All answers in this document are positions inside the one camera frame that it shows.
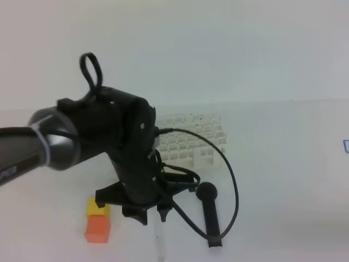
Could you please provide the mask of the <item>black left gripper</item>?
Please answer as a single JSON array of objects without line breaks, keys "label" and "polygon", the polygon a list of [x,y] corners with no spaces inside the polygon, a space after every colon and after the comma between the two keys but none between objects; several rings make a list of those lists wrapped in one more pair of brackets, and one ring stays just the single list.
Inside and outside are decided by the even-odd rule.
[{"label": "black left gripper", "polygon": [[99,208],[108,205],[122,207],[125,218],[148,224],[147,210],[156,207],[162,222],[174,208],[173,197],[185,190],[194,192],[200,184],[199,175],[186,168],[167,165],[158,150],[137,157],[108,152],[118,182],[95,192]]}]

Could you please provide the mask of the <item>left robot arm black grey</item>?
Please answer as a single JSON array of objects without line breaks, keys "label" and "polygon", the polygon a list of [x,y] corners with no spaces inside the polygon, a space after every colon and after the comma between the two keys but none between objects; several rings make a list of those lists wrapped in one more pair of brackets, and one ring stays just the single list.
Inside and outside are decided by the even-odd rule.
[{"label": "left robot arm black grey", "polygon": [[40,166],[63,171],[106,153],[118,181],[96,191],[97,206],[121,206],[142,224],[156,207],[164,221],[173,197],[194,191],[200,179],[185,168],[164,171],[155,119],[145,99],[109,87],[81,101],[61,99],[37,111],[28,126],[1,129],[1,184]]}]

